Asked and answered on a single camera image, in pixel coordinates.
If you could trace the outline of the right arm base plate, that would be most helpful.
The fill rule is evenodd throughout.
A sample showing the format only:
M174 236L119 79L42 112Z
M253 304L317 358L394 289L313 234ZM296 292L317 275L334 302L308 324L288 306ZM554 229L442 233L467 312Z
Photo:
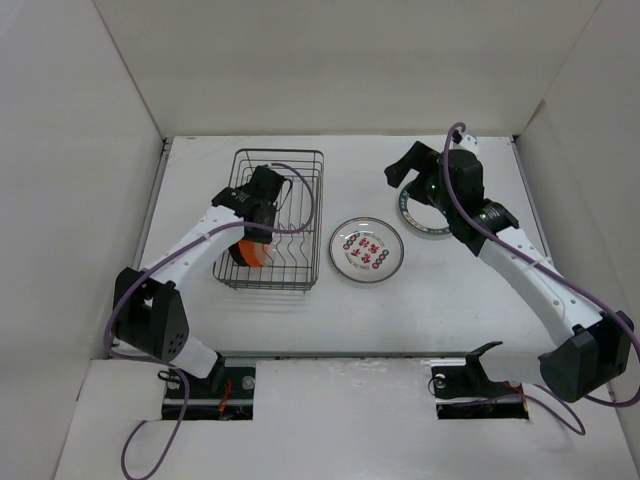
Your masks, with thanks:
M521 386L490 381L484 371L464 359L431 363L428 390L439 420L528 420Z

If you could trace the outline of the orange plate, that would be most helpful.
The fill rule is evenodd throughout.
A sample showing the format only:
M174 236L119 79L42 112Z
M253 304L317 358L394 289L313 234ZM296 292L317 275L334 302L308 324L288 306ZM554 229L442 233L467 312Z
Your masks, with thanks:
M238 243L238 250L244 266L262 268L273 262L270 244L241 240Z

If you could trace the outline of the white plate red characters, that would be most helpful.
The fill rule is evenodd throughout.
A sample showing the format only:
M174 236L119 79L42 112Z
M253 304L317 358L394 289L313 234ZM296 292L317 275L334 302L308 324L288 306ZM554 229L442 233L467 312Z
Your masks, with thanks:
M359 284L377 284L401 268L404 242L387 222L357 217L340 224L328 242L330 261L343 277Z

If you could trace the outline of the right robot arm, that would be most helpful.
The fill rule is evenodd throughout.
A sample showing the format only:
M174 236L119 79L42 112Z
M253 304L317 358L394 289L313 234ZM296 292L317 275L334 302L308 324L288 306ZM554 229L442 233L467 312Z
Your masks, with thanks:
M443 158L415 142L385 168L388 185L399 187L412 170L418 174L409 197L440 211L452 235L518 293L551 339L540 352L512 352L499 340L483 345L462 369L468 390L483 394L498 382L537 383L574 403L625 372L632 321L560 282L515 216L486 197L483 166L474 152L454 149Z

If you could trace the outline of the green rimmed white plate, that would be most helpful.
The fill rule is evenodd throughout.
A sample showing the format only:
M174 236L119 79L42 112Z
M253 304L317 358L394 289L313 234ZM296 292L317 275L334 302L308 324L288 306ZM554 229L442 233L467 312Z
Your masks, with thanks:
M398 209L401 218L415 231L432 238L451 235L445 216L435 207L414 200L409 195L411 182L401 190Z

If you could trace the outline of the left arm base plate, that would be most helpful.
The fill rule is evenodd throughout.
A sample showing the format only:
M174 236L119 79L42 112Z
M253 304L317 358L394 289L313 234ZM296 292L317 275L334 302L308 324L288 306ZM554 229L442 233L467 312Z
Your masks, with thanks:
M164 386L161 405L163 420L177 420L186 393L184 382L172 369L160 370L157 378ZM249 421L253 419L256 365L228 361L223 376L213 382L186 374L189 400L185 421Z

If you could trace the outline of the black plate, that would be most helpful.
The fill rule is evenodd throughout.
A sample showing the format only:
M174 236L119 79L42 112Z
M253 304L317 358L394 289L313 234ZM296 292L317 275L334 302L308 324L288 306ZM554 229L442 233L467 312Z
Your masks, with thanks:
M244 249L244 244L241 241L231 245L228 249L228 252L237 265L241 267L249 266L248 258Z

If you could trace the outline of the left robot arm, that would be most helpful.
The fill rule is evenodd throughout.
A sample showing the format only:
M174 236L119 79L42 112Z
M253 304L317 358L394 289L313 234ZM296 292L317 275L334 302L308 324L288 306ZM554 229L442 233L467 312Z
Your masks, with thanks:
M256 167L246 183L214 196L203 217L162 258L142 270L122 270L115 283L109 337L185 372L199 395L217 394L223 387L224 361L190 332L187 287L237 243L271 242L284 184L280 173Z

